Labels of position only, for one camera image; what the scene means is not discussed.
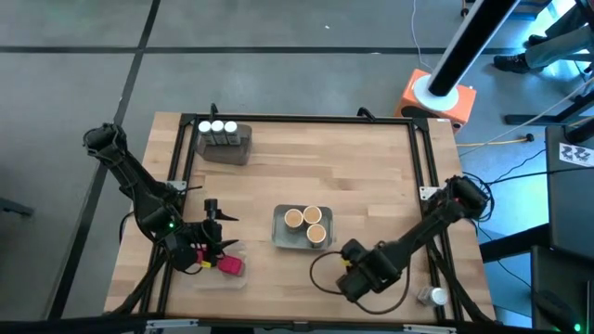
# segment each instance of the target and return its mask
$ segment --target metal tray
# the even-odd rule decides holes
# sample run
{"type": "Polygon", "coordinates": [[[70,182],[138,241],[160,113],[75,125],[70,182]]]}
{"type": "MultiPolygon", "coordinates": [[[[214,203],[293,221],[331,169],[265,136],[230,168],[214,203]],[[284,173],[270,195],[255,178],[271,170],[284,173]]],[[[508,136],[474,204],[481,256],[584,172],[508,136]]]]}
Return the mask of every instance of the metal tray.
{"type": "Polygon", "coordinates": [[[272,220],[272,243],[275,244],[275,246],[286,249],[323,251],[330,247],[332,242],[335,241],[332,210],[327,207],[318,207],[322,211],[322,219],[318,224],[326,228],[326,239],[321,247],[313,248],[309,243],[309,240],[307,240],[307,223],[303,223],[299,231],[289,231],[285,226],[285,213],[289,209],[297,209],[303,212],[305,208],[307,208],[306,205],[290,204],[280,204],[275,208],[272,220]]]}

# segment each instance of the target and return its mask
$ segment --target concrete floor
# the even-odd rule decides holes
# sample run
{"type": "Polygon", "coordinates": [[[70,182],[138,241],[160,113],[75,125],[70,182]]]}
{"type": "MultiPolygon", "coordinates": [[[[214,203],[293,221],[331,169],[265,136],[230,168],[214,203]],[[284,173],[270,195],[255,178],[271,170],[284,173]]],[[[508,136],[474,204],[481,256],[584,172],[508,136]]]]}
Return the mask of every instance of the concrete floor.
{"type": "MultiPolygon", "coordinates": [[[[81,147],[83,133],[113,118],[134,56],[7,53],[2,46],[136,47],[150,6],[150,0],[0,2],[0,196],[36,209],[24,220],[0,212],[2,320],[45,316],[97,167],[81,147]]],[[[417,7],[420,45],[446,47],[462,22],[459,1],[418,0],[417,7]]],[[[408,48],[407,54],[146,54],[123,120],[129,148],[142,158],[155,111],[206,111],[211,102],[229,113],[353,115],[365,106],[390,116],[419,66],[410,49],[411,10],[412,1],[390,0],[162,0],[148,46],[389,46],[408,48]]],[[[510,20],[489,47],[520,47],[551,21],[548,11],[535,22],[510,20]]],[[[439,57],[423,55],[431,66],[439,57]]],[[[457,135],[460,143],[506,131],[502,115],[538,113],[581,81],[572,62],[518,75],[494,70],[491,58],[480,56],[462,79],[478,96],[470,123],[457,135]]],[[[462,164],[491,180],[543,147],[542,137],[489,147],[462,164]]],[[[543,158],[518,173],[544,170],[543,158]]],[[[542,190],[546,180],[539,177],[497,186],[497,208],[484,228],[499,237],[545,223],[542,190]]],[[[129,207],[108,175],[65,316],[101,313],[118,223],[129,207]]],[[[522,261],[510,266],[529,279],[522,261]]],[[[487,274],[491,290],[518,290],[494,293],[497,305],[529,315],[521,282],[502,270],[487,267],[487,274]]]]}

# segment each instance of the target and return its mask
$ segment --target pink object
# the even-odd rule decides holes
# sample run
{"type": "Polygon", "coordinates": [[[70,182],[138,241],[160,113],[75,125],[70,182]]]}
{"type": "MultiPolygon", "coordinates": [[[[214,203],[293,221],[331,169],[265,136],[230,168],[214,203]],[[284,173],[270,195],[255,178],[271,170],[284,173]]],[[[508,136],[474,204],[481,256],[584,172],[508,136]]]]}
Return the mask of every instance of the pink object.
{"type": "Polygon", "coordinates": [[[198,254],[198,260],[196,260],[196,263],[201,264],[202,259],[204,259],[204,255],[202,255],[202,250],[196,250],[196,253],[198,254]]]}
{"type": "Polygon", "coordinates": [[[241,276],[241,273],[243,272],[243,262],[241,259],[233,256],[225,256],[223,259],[218,261],[216,266],[225,274],[241,276]]]}

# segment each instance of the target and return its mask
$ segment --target paper cup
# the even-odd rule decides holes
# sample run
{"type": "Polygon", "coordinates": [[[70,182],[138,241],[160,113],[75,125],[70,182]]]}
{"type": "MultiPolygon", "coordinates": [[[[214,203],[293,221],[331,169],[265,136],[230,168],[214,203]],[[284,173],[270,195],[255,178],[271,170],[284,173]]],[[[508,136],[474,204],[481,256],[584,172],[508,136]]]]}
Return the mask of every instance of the paper cup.
{"type": "Polygon", "coordinates": [[[322,211],[317,206],[308,206],[303,210],[303,219],[308,224],[317,224],[322,220],[322,211]]]}
{"type": "Polygon", "coordinates": [[[307,239],[313,248],[320,248],[326,240],[326,228],[320,224],[310,225],[307,228],[307,239]]]}
{"type": "Polygon", "coordinates": [[[299,230],[303,225],[303,214],[297,209],[289,209],[285,212],[285,225],[291,232],[299,230]]]}

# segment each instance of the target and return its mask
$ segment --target wooden table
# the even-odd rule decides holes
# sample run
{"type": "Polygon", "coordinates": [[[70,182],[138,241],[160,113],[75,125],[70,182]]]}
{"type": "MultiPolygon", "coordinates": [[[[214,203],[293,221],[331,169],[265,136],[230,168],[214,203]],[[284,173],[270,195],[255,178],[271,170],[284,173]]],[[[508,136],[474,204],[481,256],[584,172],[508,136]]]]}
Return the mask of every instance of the wooden table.
{"type": "MultiPolygon", "coordinates": [[[[166,180],[179,123],[179,113],[159,112],[148,138],[143,165],[158,180],[166,180]]],[[[238,222],[224,222],[223,238],[238,238],[247,247],[248,283],[242,289],[197,288],[200,275],[174,272],[166,314],[171,317],[307,320],[336,322],[435,321],[432,308],[416,295],[430,286],[425,249],[412,259],[410,290],[404,304],[387,315],[368,315],[342,296],[317,290],[308,270],[317,252],[276,248],[270,241],[272,212],[283,203],[328,206],[333,210],[339,251],[350,238],[371,248],[379,240],[398,239],[420,220],[415,171],[406,126],[296,122],[241,122],[253,129],[252,155],[247,166],[204,161],[195,156],[188,186],[204,189],[188,193],[184,219],[204,219],[203,201],[219,200],[225,214],[238,222]]],[[[460,174],[458,153],[449,122],[429,120],[435,165],[440,182],[460,174]]],[[[184,144],[183,152],[188,147],[184,144]]],[[[423,174],[429,179],[421,152],[423,174]]],[[[184,166],[182,160],[179,169],[184,166]]],[[[120,305],[144,275],[151,244],[131,220],[126,225],[105,310],[120,305]]],[[[449,227],[458,279],[482,311],[495,318],[484,276],[474,227],[460,221],[449,227]]],[[[337,257],[318,263],[314,275],[324,287],[336,289],[344,273],[337,257]]],[[[369,293],[361,302],[370,309],[391,306],[400,297],[404,277],[382,294],[369,293]]],[[[150,310],[155,309],[160,278],[150,310]]],[[[446,309],[451,318],[451,309],[446,309]]]]}

